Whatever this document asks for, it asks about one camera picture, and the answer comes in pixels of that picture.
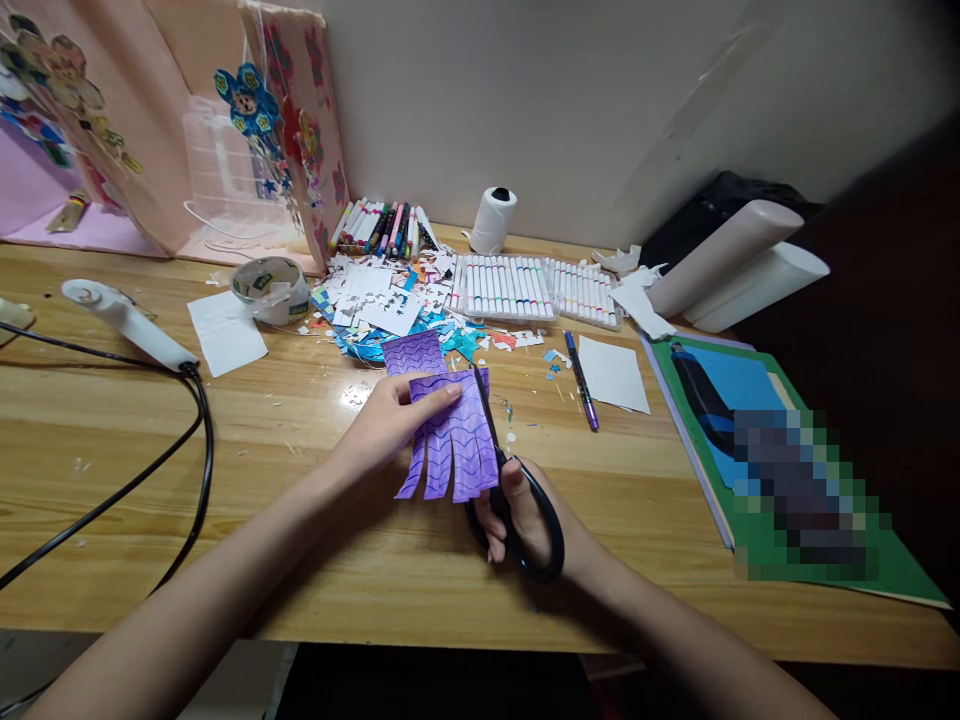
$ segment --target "white wall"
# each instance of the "white wall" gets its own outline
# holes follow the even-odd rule
[[[811,200],[960,105],[921,0],[286,0],[329,25],[354,195],[642,240],[719,169]]]

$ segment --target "scissor blade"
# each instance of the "scissor blade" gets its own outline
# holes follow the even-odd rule
[[[480,400],[483,403],[483,414],[487,416],[487,425],[490,426],[490,437],[493,438],[493,446],[500,447],[497,441],[497,428],[493,424],[493,415],[490,412],[490,401],[487,399],[487,393],[483,390],[483,375],[480,374],[480,368],[473,366],[473,374],[477,378],[477,388],[480,390]]]

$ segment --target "blue paper flower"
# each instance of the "blue paper flower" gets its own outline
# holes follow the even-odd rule
[[[251,141],[251,146],[270,159],[279,157],[274,126],[280,118],[280,106],[263,84],[256,66],[244,63],[237,70],[236,78],[226,70],[217,70],[213,84],[230,105],[234,127]]]

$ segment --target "black power cord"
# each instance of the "black power cord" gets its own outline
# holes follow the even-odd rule
[[[187,535],[186,540],[183,543],[183,546],[180,548],[180,552],[177,554],[177,557],[171,563],[170,567],[167,569],[167,572],[164,573],[163,577],[160,579],[160,582],[157,583],[156,587],[151,591],[156,592],[160,587],[167,583],[170,578],[173,577],[174,573],[177,572],[179,567],[183,564],[183,561],[190,554],[190,551],[193,549],[194,544],[197,542],[197,538],[200,536],[200,532],[203,529],[203,521],[206,518],[207,514],[207,505],[210,501],[210,487],[213,479],[213,455],[214,455],[214,438],[213,438],[213,417],[210,412],[210,406],[207,402],[206,393],[203,390],[203,382],[200,380],[200,375],[197,373],[196,365],[193,363],[183,363],[180,366],[180,372],[176,373],[170,370],[169,368],[159,365],[156,363],[146,362],[144,360],[137,360],[135,358],[128,358],[123,355],[117,355],[115,353],[104,352],[102,350],[94,350],[93,348],[83,347],[82,345],[75,345],[74,343],[66,342],[65,340],[57,340],[56,338],[47,337],[46,335],[40,335],[39,333],[31,332],[29,330],[23,330],[22,328],[17,327],[16,325],[10,325],[5,322],[0,322],[0,329],[8,330],[9,332],[15,333],[17,335],[22,335],[23,337],[32,338],[34,340],[39,340],[40,342],[45,342],[50,345],[55,345],[57,347],[67,348],[68,350],[75,350],[76,352],[86,353],[87,355],[94,355],[96,357],[107,358],[108,360],[116,360],[117,362],[127,363],[129,365],[136,365],[138,367],[146,368],[149,370],[154,370],[161,372],[165,375],[168,375],[176,380],[179,380],[183,383],[184,387],[190,391],[190,395],[193,398],[194,402],[197,404],[197,417],[190,424],[190,427],[184,432],[180,437],[178,437],[174,443],[167,448],[163,454],[161,454],[156,460],[150,463],[139,475],[137,475],[133,480],[128,482],[117,492],[111,495],[109,498],[104,500],[100,505],[95,507],[93,510],[88,512],[82,518],[77,520],[73,525],[66,528],[60,532],[56,537],[51,538],[49,541],[44,543],[41,547],[34,550],[30,555],[25,557],[19,563],[17,563],[13,568],[4,573],[3,577],[0,577],[0,590],[3,590],[7,585],[13,582],[21,574],[23,574],[28,568],[34,565],[38,560],[47,555],[51,550],[61,545],[63,542],[68,540],[74,534],[82,530],[88,524],[96,520],[103,513],[109,510],[111,507],[117,504],[120,500],[130,494],[134,489],[137,488],[144,480],[146,480],[150,475],[156,471],[167,459],[173,455],[180,447],[190,439],[190,437],[196,432],[197,428],[200,427],[200,423],[203,423],[204,431],[206,434],[206,457],[204,460],[203,467],[203,481],[200,486],[200,498],[197,502],[197,511],[194,515],[193,526],[190,528],[190,533]],[[54,680],[51,680],[43,687],[37,688],[29,695],[26,695],[19,700],[0,708],[0,720],[2,718],[12,715],[17,710],[26,707],[38,697],[40,697],[47,688],[49,688]]]

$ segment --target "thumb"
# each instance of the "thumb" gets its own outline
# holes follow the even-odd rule
[[[510,503],[514,524],[519,529],[529,527],[540,519],[540,506],[530,492],[530,481],[523,474],[523,468],[517,458],[512,458],[500,471],[500,485],[503,494]]]
[[[441,410],[453,405],[460,398],[462,392],[463,388],[460,387],[460,384],[454,383],[439,390],[434,390],[426,397],[408,405],[406,418],[410,427],[415,430]]]

